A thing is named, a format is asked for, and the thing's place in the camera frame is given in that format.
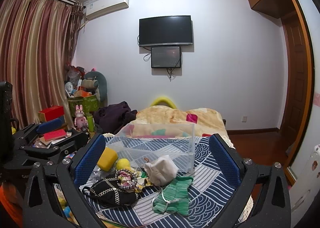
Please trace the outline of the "black chain-pattern cloth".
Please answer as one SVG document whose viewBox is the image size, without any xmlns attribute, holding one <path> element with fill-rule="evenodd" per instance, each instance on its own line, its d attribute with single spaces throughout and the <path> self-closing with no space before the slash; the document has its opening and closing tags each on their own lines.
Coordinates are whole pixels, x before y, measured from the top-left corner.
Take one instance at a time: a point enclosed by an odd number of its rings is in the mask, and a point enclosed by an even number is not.
<svg viewBox="0 0 320 228">
<path fill-rule="evenodd" d="M 103 178 L 91 187 L 84 186 L 82 193 L 107 207 L 129 206 L 138 200 L 137 193 L 121 189 L 115 178 Z"/>
</svg>

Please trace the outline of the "yellow sponge block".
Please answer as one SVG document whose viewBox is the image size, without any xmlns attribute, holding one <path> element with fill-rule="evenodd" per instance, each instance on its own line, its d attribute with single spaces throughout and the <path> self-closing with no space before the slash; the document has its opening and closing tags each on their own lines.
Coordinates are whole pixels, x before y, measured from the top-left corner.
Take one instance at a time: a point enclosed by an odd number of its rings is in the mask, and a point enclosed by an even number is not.
<svg viewBox="0 0 320 228">
<path fill-rule="evenodd" d="M 103 153 L 101 154 L 97 162 L 97 166 L 101 170 L 108 172 L 112 168 L 114 163 L 117 161 L 117 159 L 118 159 L 118 155 L 116 151 L 109 147 L 105 147 Z"/>
</svg>

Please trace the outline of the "yellow fuzzy ball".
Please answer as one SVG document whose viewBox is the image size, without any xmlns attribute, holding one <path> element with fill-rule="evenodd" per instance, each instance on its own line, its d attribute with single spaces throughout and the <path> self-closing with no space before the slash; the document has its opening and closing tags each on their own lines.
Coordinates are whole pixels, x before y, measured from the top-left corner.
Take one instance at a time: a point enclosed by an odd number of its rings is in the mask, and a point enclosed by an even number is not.
<svg viewBox="0 0 320 228">
<path fill-rule="evenodd" d="M 121 170 L 121 169 L 130 169 L 131 164 L 130 161 L 126 158 L 121 158 L 117 161 L 116 163 L 116 169 Z"/>
</svg>

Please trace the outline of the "yellow floral scrunchie cloth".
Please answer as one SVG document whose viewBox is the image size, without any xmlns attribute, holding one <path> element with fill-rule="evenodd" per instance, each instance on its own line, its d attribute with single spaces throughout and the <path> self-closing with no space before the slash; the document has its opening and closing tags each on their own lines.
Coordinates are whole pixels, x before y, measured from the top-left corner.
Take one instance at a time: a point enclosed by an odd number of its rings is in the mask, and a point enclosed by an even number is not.
<svg viewBox="0 0 320 228">
<path fill-rule="evenodd" d="M 118 187 L 126 192 L 140 193 L 144 188 L 153 186 L 146 172 L 135 169 L 120 169 L 115 178 Z"/>
</svg>

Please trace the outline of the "green knitted sock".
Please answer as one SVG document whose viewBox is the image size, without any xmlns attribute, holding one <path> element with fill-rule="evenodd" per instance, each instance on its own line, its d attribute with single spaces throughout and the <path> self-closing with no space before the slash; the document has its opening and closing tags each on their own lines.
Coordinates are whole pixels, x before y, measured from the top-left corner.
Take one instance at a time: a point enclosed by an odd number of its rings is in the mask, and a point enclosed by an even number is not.
<svg viewBox="0 0 320 228">
<path fill-rule="evenodd" d="M 152 210 L 158 214 L 178 213 L 187 216 L 189 212 L 188 189 L 193 177 L 176 177 L 165 188 L 161 188 L 159 195 L 152 200 Z"/>
</svg>

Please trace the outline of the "white cloth pouch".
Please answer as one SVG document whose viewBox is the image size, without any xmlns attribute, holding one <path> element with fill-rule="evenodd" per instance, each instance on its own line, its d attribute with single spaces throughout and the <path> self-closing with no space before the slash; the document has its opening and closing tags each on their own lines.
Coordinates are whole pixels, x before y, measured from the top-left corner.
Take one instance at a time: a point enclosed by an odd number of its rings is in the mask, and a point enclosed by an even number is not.
<svg viewBox="0 0 320 228">
<path fill-rule="evenodd" d="M 176 178 L 179 168 L 169 155 L 165 155 L 153 162 L 145 163 L 144 170 L 155 186 L 164 186 Z"/>
</svg>

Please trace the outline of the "dark blue box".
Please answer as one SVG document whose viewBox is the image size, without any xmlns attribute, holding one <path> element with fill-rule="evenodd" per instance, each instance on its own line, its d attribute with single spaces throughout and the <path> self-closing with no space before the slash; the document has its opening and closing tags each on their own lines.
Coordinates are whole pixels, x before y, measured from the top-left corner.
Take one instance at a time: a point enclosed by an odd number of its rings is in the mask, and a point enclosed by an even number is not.
<svg viewBox="0 0 320 228">
<path fill-rule="evenodd" d="M 36 132 L 38 134 L 45 134 L 45 133 L 59 129 L 60 127 L 63 126 L 64 123 L 65 123 L 65 117 L 60 116 L 60 117 L 53 119 L 53 120 L 50 120 L 48 122 L 41 123 L 38 126 Z"/>
</svg>

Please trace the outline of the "pink red flat box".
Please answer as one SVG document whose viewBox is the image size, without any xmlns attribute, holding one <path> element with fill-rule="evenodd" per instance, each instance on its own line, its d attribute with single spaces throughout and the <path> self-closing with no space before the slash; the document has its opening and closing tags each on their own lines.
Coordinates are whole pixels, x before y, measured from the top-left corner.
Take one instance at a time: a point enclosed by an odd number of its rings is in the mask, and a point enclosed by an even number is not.
<svg viewBox="0 0 320 228">
<path fill-rule="evenodd" d="M 44 140 L 46 142 L 56 140 L 56 139 L 65 138 L 66 136 L 67 136 L 67 133 L 63 129 L 47 132 L 43 135 Z"/>
</svg>

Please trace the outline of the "blue white patterned tablecloth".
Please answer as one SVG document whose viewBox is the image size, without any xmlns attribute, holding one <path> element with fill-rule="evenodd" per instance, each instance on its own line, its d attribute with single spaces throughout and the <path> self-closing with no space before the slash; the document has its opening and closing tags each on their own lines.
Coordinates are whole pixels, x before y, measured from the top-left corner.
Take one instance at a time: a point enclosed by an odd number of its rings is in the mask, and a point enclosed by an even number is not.
<svg viewBox="0 0 320 228">
<path fill-rule="evenodd" d="M 149 182 L 124 192 L 115 175 L 82 186 L 82 193 L 107 224 L 124 227 L 208 227 L 235 192 L 209 150 L 209 138 L 195 144 L 194 173 L 178 173 L 168 185 Z"/>
</svg>

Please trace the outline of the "pink rabbit plush toy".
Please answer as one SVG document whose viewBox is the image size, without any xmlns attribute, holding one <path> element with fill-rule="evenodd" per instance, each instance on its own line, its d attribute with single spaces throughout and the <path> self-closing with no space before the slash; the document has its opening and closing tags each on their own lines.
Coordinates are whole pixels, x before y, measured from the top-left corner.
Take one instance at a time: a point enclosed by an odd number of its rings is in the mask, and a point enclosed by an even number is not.
<svg viewBox="0 0 320 228">
<path fill-rule="evenodd" d="M 88 122 L 85 117 L 82 105 L 76 105 L 75 107 L 75 128 L 79 131 L 86 132 L 88 130 Z"/>
</svg>

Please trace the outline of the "green bottle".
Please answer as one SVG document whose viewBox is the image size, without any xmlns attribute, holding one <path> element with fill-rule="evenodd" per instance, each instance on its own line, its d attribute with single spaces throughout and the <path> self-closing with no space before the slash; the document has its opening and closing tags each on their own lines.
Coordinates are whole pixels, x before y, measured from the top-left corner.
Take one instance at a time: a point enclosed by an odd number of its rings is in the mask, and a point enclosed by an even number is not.
<svg viewBox="0 0 320 228">
<path fill-rule="evenodd" d="M 94 132 L 95 131 L 94 119 L 90 113 L 87 114 L 87 124 L 88 124 L 89 132 Z"/>
</svg>

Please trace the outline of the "green storage box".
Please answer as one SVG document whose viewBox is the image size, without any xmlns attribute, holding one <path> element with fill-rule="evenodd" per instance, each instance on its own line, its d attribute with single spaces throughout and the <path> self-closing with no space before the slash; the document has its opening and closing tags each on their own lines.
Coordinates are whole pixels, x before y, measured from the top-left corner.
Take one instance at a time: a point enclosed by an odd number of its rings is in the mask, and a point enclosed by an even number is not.
<svg viewBox="0 0 320 228">
<path fill-rule="evenodd" d="M 76 105 L 82 105 L 82 110 L 85 114 L 95 112 L 103 106 L 103 103 L 97 99 L 96 95 L 91 95 L 89 97 L 68 98 L 68 103 L 70 114 L 73 118 L 75 118 Z"/>
</svg>

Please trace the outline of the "dark purple blanket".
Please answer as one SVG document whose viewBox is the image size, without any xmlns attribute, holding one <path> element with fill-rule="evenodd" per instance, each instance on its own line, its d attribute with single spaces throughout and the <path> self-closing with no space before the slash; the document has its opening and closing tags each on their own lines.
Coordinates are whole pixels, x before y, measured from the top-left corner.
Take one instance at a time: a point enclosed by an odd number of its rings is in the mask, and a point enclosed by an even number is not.
<svg viewBox="0 0 320 228">
<path fill-rule="evenodd" d="M 136 119 L 137 113 L 137 110 L 131 110 L 128 103 L 122 101 L 99 108 L 93 114 L 93 119 L 98 132 L 117 134 L 125 125 Z"/>
</svg>

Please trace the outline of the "grey green plush toy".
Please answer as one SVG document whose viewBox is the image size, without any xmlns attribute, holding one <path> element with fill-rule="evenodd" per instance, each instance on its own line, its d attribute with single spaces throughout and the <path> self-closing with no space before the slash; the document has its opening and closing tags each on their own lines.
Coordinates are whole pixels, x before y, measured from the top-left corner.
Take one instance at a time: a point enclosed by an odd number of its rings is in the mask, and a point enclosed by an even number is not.
<svg viewBox="0 0 320 228">
<path fill-rule="evenodd" d="M 107 99 L 107 81 L 104 75 L 98 71 L 90 71 L 84 75 L 81 86 L 93 91 L 100 102 Z"/>
</svg>

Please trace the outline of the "red gold striped curtain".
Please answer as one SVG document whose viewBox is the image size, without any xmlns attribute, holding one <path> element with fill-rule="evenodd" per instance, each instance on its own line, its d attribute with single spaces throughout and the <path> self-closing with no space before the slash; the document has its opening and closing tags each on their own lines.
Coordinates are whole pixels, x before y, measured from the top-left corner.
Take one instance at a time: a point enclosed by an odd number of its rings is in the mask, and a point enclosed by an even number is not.
<svg viewBox="0 0 320 228">
<path fill-rule="evenodd" d="M 65 80 L 74 57 L 83 4 L 58 0 L 1 1 L 1 81 L 13 86 L 11 114 L 25 127 L 62 106 L 73 125 Z"/>
</svg>

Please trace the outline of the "clear plastic storage box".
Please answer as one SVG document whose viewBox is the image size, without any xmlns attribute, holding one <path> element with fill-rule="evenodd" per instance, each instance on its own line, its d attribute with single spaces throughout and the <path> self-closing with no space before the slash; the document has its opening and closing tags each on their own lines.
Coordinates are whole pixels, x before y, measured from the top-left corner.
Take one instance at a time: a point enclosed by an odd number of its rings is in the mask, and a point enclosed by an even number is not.
<svg viewBox="0 0 320 228">
<path fill-rule="evenodd" d="M 147 161 L 168 155 L 179 174 L 193 173 L 195 125 L 127 124 L 106 139 L 106 147 L 115 150 L 119 159 L 128 159 L 133 168 L 142 168 Z"/>
</svg>

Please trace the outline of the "wooden door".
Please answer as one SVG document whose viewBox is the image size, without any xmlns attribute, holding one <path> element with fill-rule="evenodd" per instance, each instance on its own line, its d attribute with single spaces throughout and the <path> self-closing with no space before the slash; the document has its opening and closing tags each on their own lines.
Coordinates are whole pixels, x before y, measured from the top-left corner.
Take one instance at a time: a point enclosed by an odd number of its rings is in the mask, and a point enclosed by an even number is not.
<svg viewBox="0 0 320 228">
<path fill-rule="evenodd" d="M 297 12 L 282 17 L 287 49 L 287 96 L 281 134 L 291 150 L 285 166 L 293 162 L 300 149 L 310 118 L 313 88 L 313 59 L 305 20 Z"/>
</svg>

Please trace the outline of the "beige patchwork blanket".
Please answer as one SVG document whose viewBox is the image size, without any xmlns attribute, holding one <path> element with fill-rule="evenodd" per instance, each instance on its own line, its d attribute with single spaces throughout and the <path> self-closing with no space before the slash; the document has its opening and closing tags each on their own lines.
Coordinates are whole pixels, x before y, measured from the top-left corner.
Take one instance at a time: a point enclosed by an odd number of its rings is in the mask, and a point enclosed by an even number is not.
<svg viewBox="0 0 320 228">
<path fill-rule="evenodd" d="M 218 133 L 228 137 L 221 114 L 210 108 L 181 111 L 163 105 L 151 106 L 139 111 L 133 124 L 191 124 L 195 125 L 195 135 Z"/>
</svg>

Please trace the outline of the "yellow green chair back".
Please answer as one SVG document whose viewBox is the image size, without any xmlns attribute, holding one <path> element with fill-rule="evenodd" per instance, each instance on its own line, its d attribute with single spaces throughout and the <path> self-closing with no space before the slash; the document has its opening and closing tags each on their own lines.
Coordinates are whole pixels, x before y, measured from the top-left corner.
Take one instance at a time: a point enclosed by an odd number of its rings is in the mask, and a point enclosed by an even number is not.
<svg viewBox="0 0 320 228">
<path fill-rule="evenodd" d="M 170 100 L 168 97 L 165 96 L 161 96 L 156 98 L 150 106 L 158 106 L 158 105 L 165 105 L 169 108 L 173 108 L 176 109 L 177 106 L 174 104 L 174 102 L 172 100 Z"/>
</svg>

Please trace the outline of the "white air conditioner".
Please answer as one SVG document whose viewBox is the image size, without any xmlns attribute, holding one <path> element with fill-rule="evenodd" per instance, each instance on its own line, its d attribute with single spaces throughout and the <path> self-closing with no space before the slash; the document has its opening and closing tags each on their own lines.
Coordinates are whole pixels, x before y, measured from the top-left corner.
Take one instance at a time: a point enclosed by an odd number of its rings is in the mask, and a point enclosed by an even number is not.
<svg viewBox="0 0 320 228">
<path fill-rule="evenodd" d="M 86 5 L 86 18 L 93 20 L 98 17 L 117 12 L 129 7 L 129 0 L 97 0 Z"/>
</svg>

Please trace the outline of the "small wall monitor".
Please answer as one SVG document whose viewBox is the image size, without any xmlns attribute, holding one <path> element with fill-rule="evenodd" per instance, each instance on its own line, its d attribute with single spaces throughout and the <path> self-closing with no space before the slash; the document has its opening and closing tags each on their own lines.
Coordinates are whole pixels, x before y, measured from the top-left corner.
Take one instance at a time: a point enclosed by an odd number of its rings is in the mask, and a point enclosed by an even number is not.
<svg viewBox="0 0 320 228">
<path fill-rule="evenodd" d="M 151 68 L 180 68 L 182 52 L 179 46 L 151 48 Z"/>
</svg>

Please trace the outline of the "large wall television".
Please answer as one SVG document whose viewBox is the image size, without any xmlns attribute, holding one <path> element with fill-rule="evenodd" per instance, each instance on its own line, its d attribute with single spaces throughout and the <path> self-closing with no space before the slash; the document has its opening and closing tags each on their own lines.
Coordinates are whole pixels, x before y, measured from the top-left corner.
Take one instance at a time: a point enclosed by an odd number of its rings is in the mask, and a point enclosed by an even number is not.
<svg viewBox="0 0 320 228">
<path fill-rule="evenodd" d="M 191 16 L 162 16 L 139 20 L 139 46 L 193 45 Z"/>
</svg>

